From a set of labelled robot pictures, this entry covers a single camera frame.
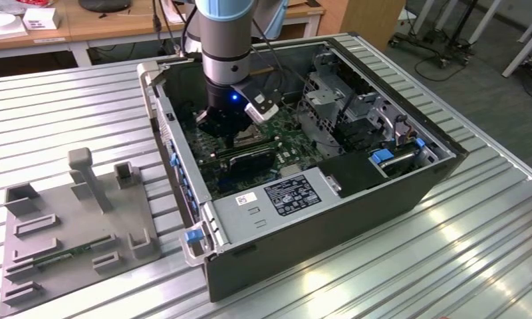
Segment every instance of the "wooden desk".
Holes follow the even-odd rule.
[[[30,31],[31,35],[0,41],[0,57],[20,56],[35,53],[72,51],[79,66],[91,66],[88,49],[106,45],[120,45],[158,40],[152,26],[152,0],[134,0],[128,10],[108,13],[99,18],[100,13],[87,11],[79,6],[79,0],[58,0],[56,7],[64,11],[62,29],[56,31]],[[158,5],[158,14],[164,14]],[[306,24],[303,37],[318,33],[319,20],[324,14],[322,7],[296,5],[287,11],[284,25]],[[163,23],[162,39],[170,39],[170,33]],[[180,37],[183,23],[170,24],[174,37]],[[66,38],[64,41],[50,44],[35,43],[34,40]]]

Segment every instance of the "green circuit board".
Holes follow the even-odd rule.
[[[276,116],[262,126],[252,125],[246,131],[246,146],[227,149],[223,139],[215,138],[199,128],[184,128],[186,138],[198,161],[203,179],[214,199],[244,191],[280,178],[280,170],[292,166],[304,170],[323,160],[308,136],[299,128],[292,108],[284,106]],[[274,165],[256,174],[231,178],[226,172],[230,160],[262,150],[275,152]]]

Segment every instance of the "white label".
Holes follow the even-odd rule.
[[[254,192],[244,194],[243,196],[238,197],[238,204],[239,204],[239,206],[248,204],[250,202],[255,201],[256,199],[258,199],[256,194]]]
[[[39,39],[34,40],[34,43],[51,43],[51,42],[63,42],[66,38],[50,38],[50,39]]]

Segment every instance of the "gray floor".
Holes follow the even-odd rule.
[[[421,12],[426,0],[409,0],[409,8]],[[429,18],[434,20],[443,1],[437,1]],[[465,11],[459,3],[446,31],[451,33]],[[463,38],[469,39],[483,12],[475,10]],[[446,82],[433,82],[415,72],[415,64],[433,55],[407,43],[389,48],[386,54],[413,74],[425,85],[447,101],[449,104],[479,126],[479,128],[532,167],[532,98],[525,92],[521,73],[506,79],[502,72],[514,59],[523,45],[517,42],[522,31],[493,20],[475,49],[467,68]],[[459,65],[446,70],[431,63],[425,63],[419,70],[431,78],[445,78]]]

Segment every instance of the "barcode sticker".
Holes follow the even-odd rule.
[[[39,39],[34,40],[34,43],[51,43],[51,42],[63,42],[66,38],[50,38],[50,39]]]

